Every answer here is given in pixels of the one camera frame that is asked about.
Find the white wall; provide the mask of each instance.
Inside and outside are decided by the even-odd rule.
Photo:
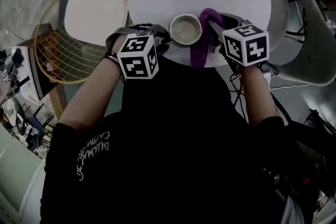
[[[43,166],[44,162],[39,157],[0,124],[0,199],[6,199],[20,219],[26,214],[27,202],[40,199],[44,182]],[[35,203],[34,210],[31,207],[29,210],[39,217],[39,205]]]

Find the person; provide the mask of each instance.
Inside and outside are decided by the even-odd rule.
[[[6,84],[4,85],[1,93],[0,93],[0,106],[5,102],[7,95],[10,92],[11,88],[11,81],[4,81]]]
[[[241,71],[247,123],[214,68],[158,63],[153,79],[125,82],[120,112],[103,118],[122,74],[110,59],[70,101],[46,159],[41,223],[303,223],[275,187],[300,176],[299,149],[259,68]]]

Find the wire chair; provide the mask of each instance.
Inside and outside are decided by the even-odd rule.
[[[100,62],[106,48],[70,37],[65,30],[64,22],[48,33],[42,41],[40,39],[38,41],[39,29],[45,16],[60,1],[55,0],[48,7],[37,27],[34,41],[35,58],[39,68],[51,81],[62,84],[80,83],[87,79]]]

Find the cup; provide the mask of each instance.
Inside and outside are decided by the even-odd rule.
[[[191,13],[177,14],[169,23],[170,38],[180,45],[190,46],[202,35],[201,22]]]

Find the purple cloth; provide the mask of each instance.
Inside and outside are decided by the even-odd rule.
[[[208,24],[208,20],[210,19],[223,28],[225,26],[223,18],[214,9],[206,8],[202,11],[200,15],[200,22],[203,33],[199,41],[190,47],[190,59],[192,67],[203,68],[205,66],[206,57],[208,55],[209,45],[214,45],[215,47],[219,45],[219,41],[217,41],[217,39],[213,41],[213,30]]]

